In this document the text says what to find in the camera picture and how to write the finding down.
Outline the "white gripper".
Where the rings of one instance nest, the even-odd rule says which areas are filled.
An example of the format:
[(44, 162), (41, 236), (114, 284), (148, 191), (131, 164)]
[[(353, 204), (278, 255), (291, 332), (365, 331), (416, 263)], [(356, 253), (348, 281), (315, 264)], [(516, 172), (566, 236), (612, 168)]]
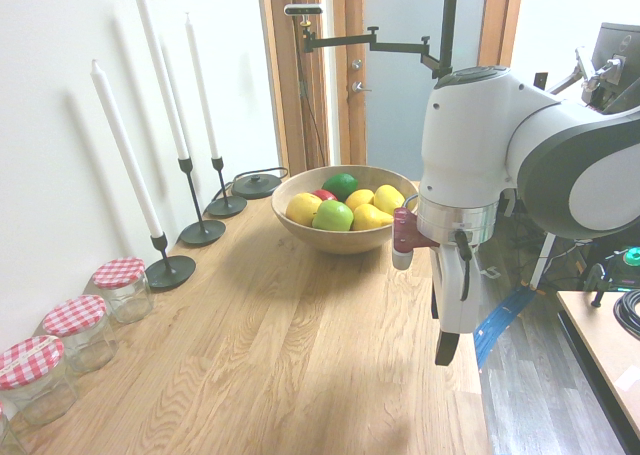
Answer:
[(449, 366), (457, 350), (459, 334), (472, 333), (478, 325), (480, 296), (483, 293), (481, 274), (475, 255), (472, 255), (469, 270), (466, 270), (455, 245), (433, 247), (430, 260), (441, 328), (435, 364)]

